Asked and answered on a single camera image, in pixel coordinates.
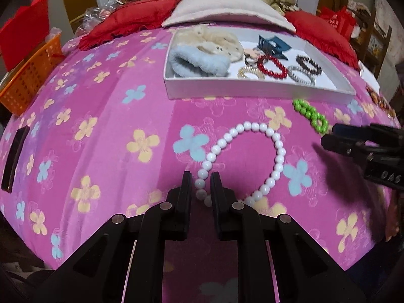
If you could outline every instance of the beige pillow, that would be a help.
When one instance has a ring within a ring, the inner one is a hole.
[[[261,0],[182,0],[162,26],[200,21],[274,24],[296,32],[285,17]]]

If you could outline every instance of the white bead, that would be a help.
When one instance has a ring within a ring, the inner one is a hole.
[[[202,168],[206,171],[210,171],[212,169],[212,162],[210,161],[203,161]]]
[[[275,186],[275,180],[273,178],[268,178],[265,180],[265,184],[269,186],[269,188],[273,188]]]
[[[217,145],[221,148],[224,149],[227,146],[227,141],[225,139],[219,139],[217,141]]]
[[[205,188],[205,185],[206,185],[206,183],[205,183],[205,180],[204,179],[196,179],[195,180],[195,188],[196,189],[203,189],[203,188]]]
[[[222,149],[221,149],[217,144],[215,144],[215,145],[212,146],[212,148],[211,148],[211,152],[214,153],[216,156],[217,156],[218,154],[220,154],[221,151],[222,151]]]
[[[260,191],[264,196],[266,196],[266,195],[268,195],[270,188],[271,188],[271,187],[268,186],[268,185],[262,185],[262,186],[260,186],[259,191]]]
[[[246,131],[250,131],[250,130],[251,130],[251,122],[245,121],[244,124],[243,124],[243,126],[244,126],[244,130],[246,130]]]
[[[206,207],[212,207],[212,196],[206,196],[205,200],[203,201]]]
[[[259,130],[259,124],[257,122],[252,123],[251,130],[257,132]]]
[[[197,200],[205,200],[207,195],[208,194],[206,193],[205,189],[198,189],[195,193]]]
[[[283,171],[283,165],[282,164],[275,164],[273,167],[274,171],[282,172]]]
[[[251,196],[248,196],[246,199],[244,199],[244,203],[248,206],[253,207],[255,203],[255,199],[252,198]]]
[[[276,142],[278,140],[280,140],[280,134],[276,132],[272,135],[272,141]]]
[[[215,160],[216,160],[216,154],[214,154],[214,153],[207,153],[207,155],[206,155],[206,160],[207,160],[207,161],[210,161],[210,162],[212,162],[212,163],[214,163]]]
[[[275,162],[276,162],[277,164],[283,164],[283,162],[285,162],[285,157],[283,157],[282,155],[277,155],[277,156],[275,157]]]
[[[236,130],[236,128],[231,128],[229,130],[229,133],[232,135],[233,138],[235,138],[236,136],[238,136],[238,132]]]
[[[268,138],[272,137],[274,133],[275,133],[275,131],[273,130],[273,128],[267,128],[267,130],[265,131],[265,135]]]
[[[236,130],[237,130],[237,132],[238,132],[239,134],[240,134],[240,133],[243,133],[243,132],[244,132],[244,125],[243,125],[243,124],[237,124]]]
[[[279,148],[276,152],[278,155],[285,156],[286,155],[286,149],[285,148]]]
[[[230,133],[225,133],[225,135],[223,136],[223,139],[225,139],[226,142],[229,143],[233,140],[233,136]]]
[[[265,132],[266,130],[267,130],[267,125],[265,124],[265,123],[261,123],[260,125],[259,125],[259,131],[260,132]]]
[[[271,178],[273,178],[275,181],[278,181],[280,179],[280,172],[279,171],[272,171]]]
[[[276,149],[282,148],[283,147],[283,142],[281,140],[277,140],[274,144]]]
[[[203,169],[203,168],[201,168],[201,169],[198,171],[198,178],[199,178],[199,179],[202,179],[202,180],[205,180],[205,179],[207,179],[207,177],[208,177],[208,171],[205,170],[205,169]]]
[[[252,197],[254,198],[255,201],[259,201],[260,199],[262,199],[262,192],[256,190],[252,193]]]

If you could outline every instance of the bed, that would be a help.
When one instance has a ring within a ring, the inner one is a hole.
[[[290,214],[342,268],[352,266],[384,235],[387,189],[364,181],[350,160],[324,151],[290,100],[168,100],[163,66],[175,30],[142,31],[84,52],[76,49],[77,39],[66,44],[70,55],[1,138],[4,168],[15,132],[31,127],[13,192],[0,192],[5,218],[35,254],[58,268],[113,214],[142,214],[180,185],[183,171],[196,176],[201,163],[191,157],[191,145],[208,151],[230,127],[249,119],[280,132],[285,163],[294,170],[254,208]],[[348,105],[311,102],[330,124],[397,126],[372,104],[359,73],[327,58],[357,91]],[[184,138],[185,125],[192,130],[183,144],[190,146],[176,154],[173,144]],[[197,135],[207,144],[194,140]],[[214,164],[238,198],[270,173],[275,151],[267,142],[245,133]],[[193,199],[188,239],[166,244],[163,301],[233,302],[236,261],[236,243],[217,240],[211,210]]]

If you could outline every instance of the white tray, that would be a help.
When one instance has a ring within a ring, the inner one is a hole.
[[[189,30],[182,29],[178,30],[171,39],[164,64],[164,83],[169,99],[231,96],[285,99],[299,98],[345,104],[349,103],[356,95],[355,89],[335,65],[317,48],[299,37],[242,27],[215,27],[215,29],[223,29],[235,34],[244,48],[257,46],[259,35],[264,38],[277,36],[292,47],[289,51],[284,52],[288,60],[280,60],[284,66],[298,66],[296,62],[297,55],[309,56],[323,69],[323,73],[320,76],[315,76],[315,87],[296,83],[290,77],[279,80],[265,76],[265,80],[258,80],[253,74],[247,74],[250,79],[239,79],[237,78],[237,72],[241,67],[245,66],[244,61],[241,60],[231,63],[228,76],[225,78],[175,77],[171,65],[167,63],[167,56],[175,35],[177,35],[179,31]],[[265,64],[265,67],[279,72],[279,69],[271,62]]]

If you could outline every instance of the orange plastic basket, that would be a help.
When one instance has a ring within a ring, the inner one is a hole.
[[[0,88],[0,103],[14,115],[20,116],[64,58],[59,34],[35,52],[25,64],[10,72],[4,88]]]

